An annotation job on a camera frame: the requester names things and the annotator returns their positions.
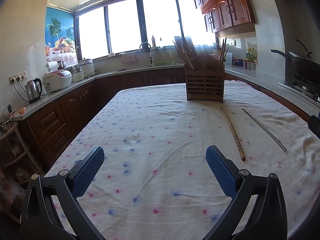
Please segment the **chopsticks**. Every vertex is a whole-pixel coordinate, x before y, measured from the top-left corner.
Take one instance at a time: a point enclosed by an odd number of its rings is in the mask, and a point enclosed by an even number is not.
[[[189,69],[195,70],[186,51],[185,51],[185,49],[183,48],[183,46],[180,43],[176,44],[174,41],[172,41],[172,42],[173,42],[174,46],[176,47],[176,50],[178,51],[178,53],[181,55],[183,61],[186,63],[187,67]]]
[[[225,37],[225,39],[223,39],[223,41],[222,41],[217,71],[220,71],[220,70],[224,71],[223,61],[224,61],[224,58],[226,57],[227,51],[229,49],[229,47],[228,47],[226,50],[226,43],[227,43],[227,37]]]
[[[285,152],[287,151],[287,149],[283,146],[283,144],[267,129],[263,126],[262,123],[260,123],[257,119],[255,119],[251,114],[249,114],[246,110],[244,110],[242,108],[242,110],[248,115],[250,116],[258,125],[260,125],[260,127],[265,130],[267,132],[268,135],[271,136],[271,138],[281,147],[281,149],[283,149]]]
[[[231,123],[231,121],[230,121],[227,113],[224,111],[223,107],[221,107],[221,110],[222,110],[222,113],[223,113],[224,117],[225,117],[226,120],[227,120],[228,126],[229,126],[229,128],[230,128],[230,130],[231,130],[231,132],[232,132],[233,138],[234,138],[235,141],[236,141],[236,144],[237,144],[237,146],[238,146],[238,150],[239,150],[239,153],[240,153],[241,160],[244,161],[244,160],[245,160],[245,155],[244,155],[244,152],[243,152],[243,150],[242,150],[242,147],[241,147],[241,144],[240,144],[240,140],[239,140],[239,138],[238,138],[238,135],[237,135],[235,129],[233,128],[233,125],[232,125],[232,123]]]

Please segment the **wok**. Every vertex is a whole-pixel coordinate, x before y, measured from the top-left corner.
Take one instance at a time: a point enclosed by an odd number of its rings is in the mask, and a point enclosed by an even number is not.
[[[307,48],[302,44],[302,46],[307,51],[308,55],[306,58],[311,59],[310,54],[312,54],[311,51],[308,51]],[[280,54],[286,58],[286,60],[291,61],[296,72],[299,76],[301,76],[303,79],[310,81],[312,83],[320,84],[320,65],[308,60],[306,58],[300,57],[297,54],[294,54],[293,52],[289,51],[289,56],[284,54],[282,51],[272,49],[271,52]]]

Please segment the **palm tree picture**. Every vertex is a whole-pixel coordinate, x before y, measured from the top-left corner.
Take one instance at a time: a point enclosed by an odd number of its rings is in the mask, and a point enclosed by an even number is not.
[[[72,30],[72,28],[68,28],[66,32],[67,32],[67,36],[68,36],[71,40],[73,40],[73,30]]]
[[[55,19],[51,19],[52,21],[52,25],[49,25],[49,31],[50,31],[50,35],[51,36],[56,36],[57,35],[57,38],[59,39],[59,36],[60,33],[61,33],[61,22],[58,21],[57,18]]]

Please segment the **screw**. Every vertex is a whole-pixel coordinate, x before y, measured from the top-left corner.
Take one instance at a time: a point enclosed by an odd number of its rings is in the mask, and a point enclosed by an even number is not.
[[[60,174],[61,176],[65,176],[65,175],[68,174],[68,170],[62,170],[62,171],[59,172],[59,174]]]
[[[271,173],[270,177],[273,178],[273,179],[278,179],[278,176],[276,174],[274,174],[274,173]]]
[[[31,179],[35,180],[35,179],[37,179],[38,177],[39,177],[38,174],[33,174],[33,175],[31,176]]]
[[[248,175],[249,175],[249,171],[247,171],[247,170],[241,170],[240,173],[241,173],[243,176],[248,176]]]

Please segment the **power outlet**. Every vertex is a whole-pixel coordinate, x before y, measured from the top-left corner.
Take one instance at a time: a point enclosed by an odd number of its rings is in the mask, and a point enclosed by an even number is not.
[[[229,41],[229,46],[235,46],[235,45],[236,45],[236,40]]]
[[[28,76],[27,76],[27,72],[24,71],[24,72],[21,72],[19,74],[16,74],[14,76],[10,76],[9,77],[9,82],[10,82],[10,85],[12,85],[13,83],[16,83],[18,82],[18,80],[24,80],[26,79]]]

